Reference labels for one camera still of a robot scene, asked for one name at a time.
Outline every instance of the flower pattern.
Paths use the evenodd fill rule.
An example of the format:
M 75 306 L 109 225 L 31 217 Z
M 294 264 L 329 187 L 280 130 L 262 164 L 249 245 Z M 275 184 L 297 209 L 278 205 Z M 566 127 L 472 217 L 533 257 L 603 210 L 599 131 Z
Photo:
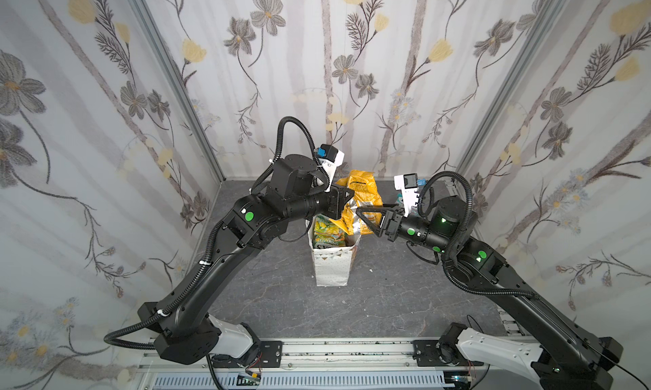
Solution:
M 251 41 L 255 39 L 255 31 L 251 27 L 249 20 L 239 18 L 235 20 L 231 17 L 231 24 L 228 32 L 233 36 L 230 40 L 225 40 L 224 45 L 228 47 L 231 55 L 237 55 L 240 48 L 247 54 L 251 54 Z
M 23 131 L 17 125 L 0 118 L 0 188 L 17 184 L 14 176 L 15 165 L 32 165 L 37 160 L 18 143 L 23 139 Z
M 571 135 L 572 128 L 568 127 L 563 122 L 560 122 L 549 129 L 549 140 L 542 144 L 543 149 L 551 149 L 549 159 L 557 159 L 565 155 L 565 151 L 563 151 L 563 143 L 569 142 Z
M 475 43 L 475 52 L 473 54 L 476 57 L 479 57 L 484 52 L 488 52 L 494 57 L 497 54 L 497 51 L 499 51 L 500 44 L 510 41 L 513 37 L 514 25 L 515 22 L 513 21 L 504 21 L 499 19 L 493 28 L 487 31 L 489 38 Z
M 488 202 L 486 202 L 486 197 L 483 194 L 478 193 L 473 197 L 473 210 L 477 213 L 479 217 L 484 216 L 484 211 L 488 209 Z
M 129 116 L 138 115 L 138 118 L 144 117 L 144 109 L 147 107 L 147 98 L 144 94 L 137 94 L 131 81 L 126 81 L 126 86 L 120 88 L 120 100 L 129 106 Z
M 197 196 L 195 196 L 194 201 L 192 202 L 192 207 L 195 210 L 195 215 L 197 217 L 202 217 L 208 211 L 208 200 L 203 196 L 201 191 L 197 191 Z
M 159 95 L 155 90 L 152 89 L 152 92 L 149 94 L 147 99 L 149 99 L 149 105 L 152 112 L 156 113 L 161 121 L 163 121 L 165 115 L 170 114 L 169 102 L 162 101 L 161 95 Z
M 183 208 L 181 209 L 181 219 L 185 221 L 185 228 L 189 229 L 192 226 L 192 216 L 195 215 L 194 209 L 192 209 L 192 205 L 185 203 L 183 204 Z
M 536 22 L 538 14 L 542 10 L 542 6 L 547 0 L 535 0 L 531 5 L 531 11 L 533 14 L 523 14 L 520 16 L 520 19 L 517 20 L 516 29 L 519 31 L 528 30 L 533 27 L 533 23 Z
M 282 2 L 280 0 L 253 0 L 253 4 L 260 11 L 251 12 L 251 23 L 257 28 L 267 28 L 270 35 L 277 35 L 278 28 L 284 27 L 286 22 L 279 16 L 282 11 Z
M 563 118 L 563 106 L 570 102 L 572 92 L 566 92 L 565 87 L 561 86 L 549 93 L 549 100 L 544 100 L 540 106 L 544 111 L 540 114 L 541 120 L 551 118 L 551 121 L 557 122 Z
M 0 51 L 0 115 L 14 115 L 21 105 L 32 113 L 43 113 L 45 105 L 34 96 L 43 92 L 41 82 L 25 77 L 21 60 Z
M 339 78 L 339 83 L 344 84 L 348 79 L 353 80 L 357 78 L 357 70 L 353 69 L 354 56 L 339 55 L 334 62 L 336 70 L 332 76 Z
M 373 78 L 373 74 L 360 75 L 357 78 L 357 82 L 355 83 L 355 87 L 359 89 L 357 97 L 362 98 L 363 96 L 369 95 L 369 98 L 371 100 L 375 99 L 375 96 L 379 93 L 379 90 L 373 87 L 375 83 L 376 82 L 375 78 Z

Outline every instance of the wall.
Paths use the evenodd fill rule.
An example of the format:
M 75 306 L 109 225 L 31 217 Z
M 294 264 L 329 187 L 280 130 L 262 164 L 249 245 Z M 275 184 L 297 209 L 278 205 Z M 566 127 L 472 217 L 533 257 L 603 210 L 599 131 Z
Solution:
M 647 383 L 649 45 L 651 0 L 568 0 L 467 173 L 484 239 Z
M 227 176 L 267 166 L 281 117 L 376 176 L 468 147 L 544 0 L 146 0 Z M 307 153 L 289 130 L 286 151 Z
M 0 0 L 0 49 L 0 381 L 129 386 L 102 337 L 180 280 L 218 184 L 126 0 Z

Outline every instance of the chip bag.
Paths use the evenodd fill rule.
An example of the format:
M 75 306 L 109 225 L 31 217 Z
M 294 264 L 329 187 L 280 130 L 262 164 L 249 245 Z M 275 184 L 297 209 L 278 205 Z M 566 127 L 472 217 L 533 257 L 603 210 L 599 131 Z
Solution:
M 339 226 L 346 234 L 371 234 L 373 233 L 368 226 L 355 213 L 358 207 L 381 207 L 382 198 L 378 193 L 378 186 L 375 183 L 373 173 L 368 171 L 350 171 L 347 178 L 337 181 L 337 185 L 346 186 L 355 192 L 355 196 L 344 207 L 341 213 L 341 219 L 332 223 Z M 381 215 L 377 213 L 367 213 L 369 220 L 379 225 Z

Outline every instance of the gray tabletop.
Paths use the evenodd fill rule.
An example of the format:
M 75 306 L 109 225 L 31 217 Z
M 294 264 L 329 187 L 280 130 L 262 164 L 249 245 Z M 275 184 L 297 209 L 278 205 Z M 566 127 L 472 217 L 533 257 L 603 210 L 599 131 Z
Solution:
M 251 184 L 226 181 L 207 227 L 247 195 Z M 392 182 L 378 182 L 378 189 L 385 203 L 395 202 Z M 436 185 L 437 198 L 447 195 L 443 184 Z M 286 238 L 304 230 L 302 222 L 293 222 Z M 466 324 L 467 314 L 486 333 L 505 334 L 491 301 L 452 286 L 440 265 L 420 261 L 404 242 L 374 235 L 362 237 L 346 287 L 316 286 L 306 236 L 294 243 L 276 239 L 235 276 L 210 313 L 246 322 L 266 338 L 440 336 L 450 322 Z

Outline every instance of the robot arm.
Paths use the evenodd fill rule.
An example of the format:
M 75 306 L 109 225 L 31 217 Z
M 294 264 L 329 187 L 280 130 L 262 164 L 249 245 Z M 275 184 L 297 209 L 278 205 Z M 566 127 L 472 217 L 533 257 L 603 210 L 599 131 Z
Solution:
M 404 183 L 414 175 L 405 175 Z M 386 234 L 390 241 L 400 237 L 412 246 L 431 250 L 435 262 L 441 253 L 445 274 L 454 285 L 488 297 L 540 342 L 540 348 L 528 348 L 453 323 L 439 339 L 439 358 L 446 363 L 467 359 L 497 365 L 539 381 L 544 389 L 610 389 L 613 378 L 607 371 L 619 362 L 623 347 L 575 324 L 535 292 L 502 255 L 471 237 L 477 215 L 467 216 L 466 203 L 459 197 L 446 197 L 425 216 L 403 216 L 396 208 L 357 208 L 357 215 L 377 236 Z M 369 212 L 382 213 L 379 226 L 364 215 Z M 445 253 L 455 234 L 460 248 L 456 264 Z

